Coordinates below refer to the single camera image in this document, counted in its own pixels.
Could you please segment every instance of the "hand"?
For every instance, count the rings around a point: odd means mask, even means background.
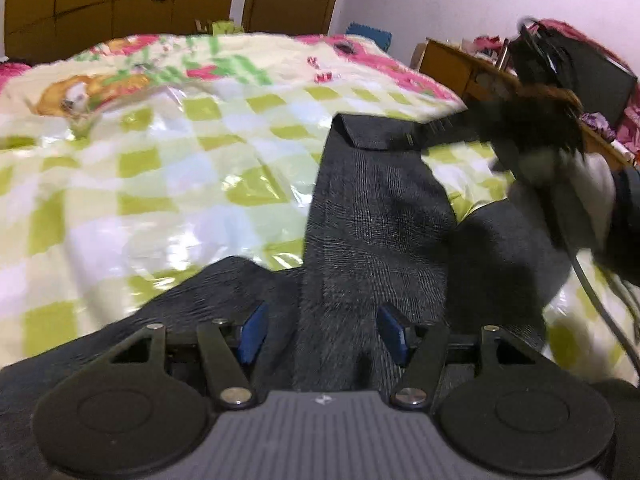
[[[609,166],[601,155],[572,155],[542,149],[522,156],[518,170],[520,177],[532,186],[551,190],[565,234],[582,247],[604,248],[616,187]],[[585,235],[587,231],[590,231],[588,238]]]

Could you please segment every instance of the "pink cloth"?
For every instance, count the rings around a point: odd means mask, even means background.
[[[22,63],[4,63],[0,65],[0,92],[9,82],[9,79],[22,75],[27,70],[31,70],[31,67]]]
[[[500,52],[502,48],[502,40],[500,36],[494,36],[489,38],[488,36],[478,36],[474,39],[474,46],[477,50],[495,50],[496,52]]]
[[[378,56],[377,54],[368,54],[364,46],[351,38],[344,35],[338,36],[298,36],[296,40],[306,44],[318,44],[324,42],[335,48],[336,54],[349,61],[359,63],[369,68],[373,68],[378,72],[388,75],[396,84],[405,90],[413,92],[425,93],[434,96],[437,99],[450,99],[459,101],[457,95],[448,88],[436,83],[430,77],[418,72],[410,70],[395,59],[389,56]],[[341,44],[347,44],[353,53],[345,53],[340,48],[336,48]]]

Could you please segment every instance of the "floral blanket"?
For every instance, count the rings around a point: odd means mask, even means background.
[[[448,89],[358,37],[133,36],[11,78],[0,93],[0,366],[134,312],[226,256],[299,266],[338,112],[426,121]],[[430,150],[456,217],[505,198],[489,146]],[[589,254],[624,330],[634,320]],[[572,276],[547,354],[632,379]]]

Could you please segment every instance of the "bedspread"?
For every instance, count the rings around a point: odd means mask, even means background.
[[[0,366],[128,316],[226,256],[299,266],[336,113],[425,121],[461,106],[343,36],[133,36],[11,79],[0,94]],[[458,219],[506,197],[494,158],[482,145],[425,155]],[[581,261],[633,336],[590,254]],[[633,378],[575,282],[545,310],[547,354],[589,378]]]

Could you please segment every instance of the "pink flower pattern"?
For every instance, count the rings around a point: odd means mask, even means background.
[[[154,44],[160,37],[157,34],[141,34],[107,41],[94,46],[91,52],[103,56],[130,56],[146,46]]]
[[[430,77],[427,77],[413,70],[409,70],[400,65],[395,59],[388,56],[378,56],[376,54],[368,54],[364,46],[351,38],[347,38],[343,34],[337,36],[298,36],[297,41],[308,45],[316,45],[318,43],[326,43],[331,46],[337,44],[349,43],[354,51],[353,54],[347,54],[339,48],[335,49],[335,53],[349,61],[367,66],[392,78],[396,84],[404,89],[418,93],[427,93],[437,99],[448,99],[459,101],[457,95],[446,87],[436,83]]]
[[[221,75],[216,75],[213,72],[218,67],[215,65],[207,65],[201,68],[192,68],[187,70],[187,77],[193,77],[196,79],[203,79],[205,81],[214,81],[216,79],[222,79]]]
[[[9,79],[22,75],[27,70],[31,70],[31,67],[22,63],[4,63],[0,65],[0,92],[9,82]]]

